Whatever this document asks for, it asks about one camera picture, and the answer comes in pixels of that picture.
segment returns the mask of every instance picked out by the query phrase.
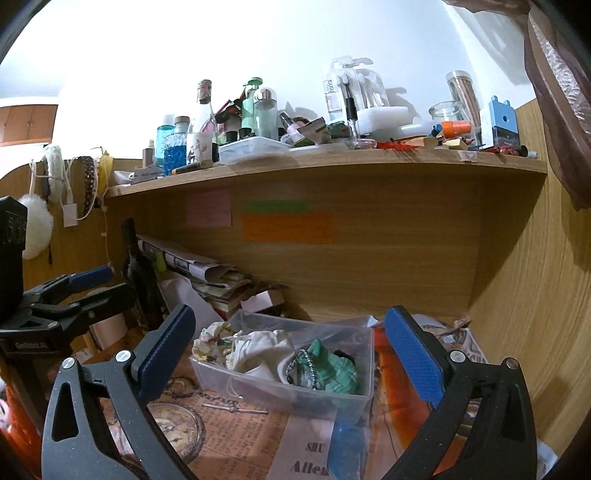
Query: bracelet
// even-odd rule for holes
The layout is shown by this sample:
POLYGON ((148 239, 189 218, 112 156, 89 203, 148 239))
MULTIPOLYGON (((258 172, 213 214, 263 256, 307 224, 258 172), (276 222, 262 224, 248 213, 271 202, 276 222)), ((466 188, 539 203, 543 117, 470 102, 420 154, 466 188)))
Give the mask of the bracelet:
POLYGON ((285 369, 285 374, 287 376, 287 382, 290 385, 296 384, 294 382, 293 377, 291 376, 291 372, 293 371, 294 367, 297 365, 298 359, 301 357, 304 357, 306 359, 306 362, 308 363, 308 367, 310 368, 310 376, 312 377, 312 385, 309 387, 305 387, 305 388, 311 388, 312 390, 318 390, 318 372, 316 371, 316 366, 314 365, 314 362, 310 358, 310 355, 308 354, 308 352, 303 348, 299 352, 297 352, 295 357, 291 360, 291 362, 289 362, 289 364, 287 365, 287 367, 285 369))

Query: red object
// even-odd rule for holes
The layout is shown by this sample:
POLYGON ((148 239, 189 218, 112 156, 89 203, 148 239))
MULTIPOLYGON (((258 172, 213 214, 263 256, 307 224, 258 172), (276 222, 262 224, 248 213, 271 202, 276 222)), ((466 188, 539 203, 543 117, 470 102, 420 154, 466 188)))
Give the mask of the red object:
POLYGON ((411 150, 414 150, 416 148, 419 148, 416 145, 407 145, 404 143, 398 143, 398 142, 393 142, 393 141, 389 141, 389 142, 376 142, 378 144, 378 148, 381 148, 383 150, 398 150, 398 151, 402 151, 402 152, 408 152, 411 150))
POLYGON ((41 439, 18 397, 7 386, 6 397, 10 415, 8 431, 1 431, 12 450, 29 472, 41 478, 41 439))
POLYGON ((486 153, 500 153, 502 155, 513 155, 515 157, 519 157, 520 156, 519 152, 517 150, 515 150, 510 145, 504 145, 503 147, 485 148, 483 150, 483 152, 486 152, 486 153))

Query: green sticky note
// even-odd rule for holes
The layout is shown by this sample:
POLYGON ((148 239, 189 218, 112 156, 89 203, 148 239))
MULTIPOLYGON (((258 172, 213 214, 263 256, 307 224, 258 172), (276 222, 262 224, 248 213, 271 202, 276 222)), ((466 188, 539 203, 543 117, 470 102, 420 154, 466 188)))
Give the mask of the green sticky note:
POLYGON ((246 212, 252 215, 266 213, 308 213, 310 204, 307 200, 249 200, 246 212))

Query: green cloth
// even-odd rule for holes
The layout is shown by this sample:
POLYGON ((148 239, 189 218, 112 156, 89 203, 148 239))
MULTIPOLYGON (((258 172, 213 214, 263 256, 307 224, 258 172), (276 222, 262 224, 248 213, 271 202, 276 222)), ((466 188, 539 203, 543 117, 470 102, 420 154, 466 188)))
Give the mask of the green cloth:
MULTIPOLYGON (((318 372, 317 387, 319 390, 334 393, 357 393, 359 380, 357 379, 357 370, 351 360, 330 352, 318 339, 312 342, 307 352, 318 372)), ((297 362, 309 372, 305 357, 299 357, 297 362)))

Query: wooden cabinet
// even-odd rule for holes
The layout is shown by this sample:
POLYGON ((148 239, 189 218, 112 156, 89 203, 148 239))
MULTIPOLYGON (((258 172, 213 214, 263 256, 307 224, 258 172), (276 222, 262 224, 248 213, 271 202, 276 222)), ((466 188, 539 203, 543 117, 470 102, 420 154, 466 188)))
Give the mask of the wooden cabinet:
POLYGON ((50 143, 57 105, 17 105, 0 108, 0 147, 50 143))

